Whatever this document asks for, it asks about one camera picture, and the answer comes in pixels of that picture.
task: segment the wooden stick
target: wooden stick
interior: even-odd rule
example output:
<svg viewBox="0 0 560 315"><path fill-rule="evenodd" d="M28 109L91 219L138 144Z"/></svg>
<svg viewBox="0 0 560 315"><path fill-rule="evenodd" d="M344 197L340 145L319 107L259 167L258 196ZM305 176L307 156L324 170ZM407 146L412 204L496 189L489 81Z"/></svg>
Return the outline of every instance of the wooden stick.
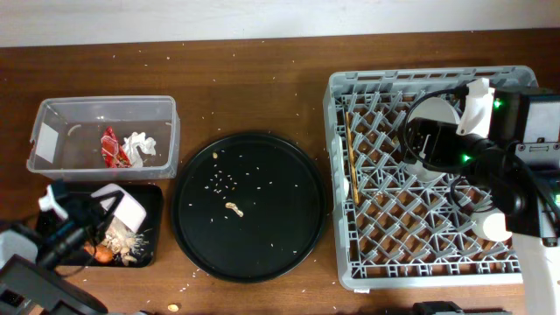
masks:
<svg viewBox="0 0 560 315"><path fill-rule="evenodd" d="M353 202L358 205L360 203L360 195L358 194L358 177L356 176L356 167L354 166L354 148L352 147L352 131L350 130L350 113L346 112L346 142L348 143L348 155L350 156L350 172L352 176Z"/></svg>

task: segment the wooden table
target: wooden table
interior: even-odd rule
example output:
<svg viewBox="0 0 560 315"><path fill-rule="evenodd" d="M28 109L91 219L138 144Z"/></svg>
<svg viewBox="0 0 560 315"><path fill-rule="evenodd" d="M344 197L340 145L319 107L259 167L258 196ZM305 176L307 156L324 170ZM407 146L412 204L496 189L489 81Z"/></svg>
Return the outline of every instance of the wooden table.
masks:
<svg viewBox="0 0 560 315"><path fill-rule="evenodd" d="M271 130L297 141L317 158L328 181L321 106L330 74L526 65L535 70L541 86L560 91L557 43L560 30L0 49L1 214L23 218L38 211L37 198L49 180L28 172L25 160L35 115L45 98L171 95L181 119L180 165L220 137ZM166 201L155 263L144 269L89 268L70 278L112 312L167 313L169 303L180 303L179 313L385 313L386 308L411 307L415 302L450 300L468 309L525 313L520 285L373 290L370 294L345 290L337 279L330 221L311 255L278 279L246 285L202 272L193 277L197 267L179 249L170 226L174 181L157 184ZM179 292L187 284L185 292Z"/></svg>

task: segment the clear plastic container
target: clear plastic container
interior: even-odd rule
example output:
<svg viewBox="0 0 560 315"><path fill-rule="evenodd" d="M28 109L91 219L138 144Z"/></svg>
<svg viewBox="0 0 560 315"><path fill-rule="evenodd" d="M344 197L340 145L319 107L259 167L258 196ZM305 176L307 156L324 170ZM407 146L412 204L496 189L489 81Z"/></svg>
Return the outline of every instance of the clear plastic container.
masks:
<svg viewBox="0 0 560 315"><path fill-rule="evenodd" d="M132 132L157 142L141 168L107 168L101 138L112 127L119 144ZM27 169L66 181L172 179L179 161L180 121L170 96L103 96L44 100L37 113Z"/></svg>

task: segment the crumb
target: crumb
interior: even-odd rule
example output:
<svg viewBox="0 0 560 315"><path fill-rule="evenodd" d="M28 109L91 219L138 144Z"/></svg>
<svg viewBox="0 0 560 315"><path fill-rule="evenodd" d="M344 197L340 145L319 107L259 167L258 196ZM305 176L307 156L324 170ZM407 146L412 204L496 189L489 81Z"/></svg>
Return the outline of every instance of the crumb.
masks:
<svg viewBox="0 0 560 315"><path fill-rule="evenodd" d="M227 208L227 209L232 209L232 210L234 210L235 213L236 213L237 215L239 215L240 218L243 217L243 211L239 210L239 208L237 207L237 205L236 205L235 203L233 203L233 202L228 202L228 203L226 203L226 208Z"/></svg>
<svg viewBox="0 0 560 315"><path fill-rule="evenodd" d="M176 304L169 304L167 305L167 309L171 312L177 312L179 307Z"/></svg>

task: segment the gray dish rack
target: gray dish rack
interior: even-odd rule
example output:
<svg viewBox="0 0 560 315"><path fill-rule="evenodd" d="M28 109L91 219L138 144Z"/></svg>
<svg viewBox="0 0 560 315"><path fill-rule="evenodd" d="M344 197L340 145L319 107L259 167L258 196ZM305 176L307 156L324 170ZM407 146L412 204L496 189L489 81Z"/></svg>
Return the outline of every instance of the gray dish rack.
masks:
<svg viewBox="0 0 560 315"><path fill-rule="evenodd" d="M511 242L481 240L471 230L469 216L448 200L455 177L444 174L420 182L399 157L396 130L415 99L480 77L497 87L537 86L535 74L526 66L345 72L330 77L323 110L337 266L345 288L363 292L522 283ZM443 97L458 108L457 100ZM348 132L352 143L347 141ZM458 185L458 191L462 205L479 206L490 199L488 192L466 182Z"/></svg>

